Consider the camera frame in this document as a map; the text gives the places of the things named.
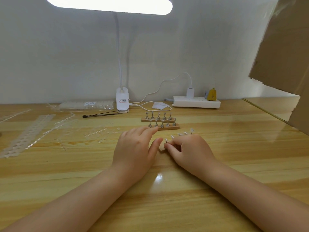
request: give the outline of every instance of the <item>white wall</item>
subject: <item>white wall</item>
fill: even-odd
[[[140,100],[187,71],[196,96],[287,96],[248,74],[276,0],[171,0],[166,16],[119,13],[124,85]],[[0,103],[114,98],[112,13],[57,8],[46,0],[0,0]],[[147,100],[184,95],[185,75]]]

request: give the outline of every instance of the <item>white cable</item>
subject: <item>white cable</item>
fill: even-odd
[[[144,110],[146,110],[146,111],[171,111],[171,110],[172,110],[172,107],[170,107],[170,106],[167,106],[167,107],[170,108],[170,109],[168,109],[168,110],[148,110],[148,109],[142,107],[142,105],[145,105],[146,103],[155,103],[155,102],[154,102],[154,101],[149,101],[149,102],[145,102],[145,103],[143,103],[143,104],[141,104],[141,105],[129,103],[129,105],[132,106],[132,107],[141,107],[142,109],[144,109]]]
[[[122,87],[122,68],[121,68],[121,62],[120,62],[120,56],[119,56],[119,48],[120,48],[119,21],[118,21],[117,13],[113,12],[113,14],[114,14],[115,23],[116,23],[116,50],[117,50],[118,66],[119,66],[120,90],[123,90],[123,87]]]
[[[190,77],[191,84],[190,84],[190,87],[189,87],[189,88],[192,88],[192,78],[191,78],[190,74],[189,74],[189,73],[187,73],[187,72],[182,72],[182,73],[185,73],[185,74],[187,74],[187,75]],[[161,88],[161,85],[162,85],[162,83],[163,83],[164,81],[171,81],[171,80],[175,80],[175,79],[176,79],[176,78],[178,78],[179,76],[181,76],[181,74],[179,74],[177,77],[175,77],[175,78],[173,78],[173,79],[163,80],[163,81],[161,82],[160,86],[159,86],[159,89]]]

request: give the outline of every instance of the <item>white paper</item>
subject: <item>white paper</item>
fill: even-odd
[[[91,105],[95,105],[95,102],[86,102],[86,103],[84,104],[84,106],[91,106]]]
[[[164,108],[168,107],[167,104],[165,103],[159,103],[159,102],[154,102],[154,105],[152,106],[152,108],[154,109],[159,109],[159,110],[163,110]]]

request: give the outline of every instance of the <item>cardboard box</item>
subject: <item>cardboard box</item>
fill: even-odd
[[[288,124],[309,135],[309,0],[279,0],[249,77],[300,95]]]

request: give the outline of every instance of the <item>hand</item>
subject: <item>hand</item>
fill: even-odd
[[[177,164],[203,181],[218,163],[207,142],[196,134],[176,137],[164,147]]]
[[[163,138],[157,138],[149,147],[150,139],[158,127],[140,127],[123,132],[114,151],[111,169],[129,187],[138,182],[152,166]]]

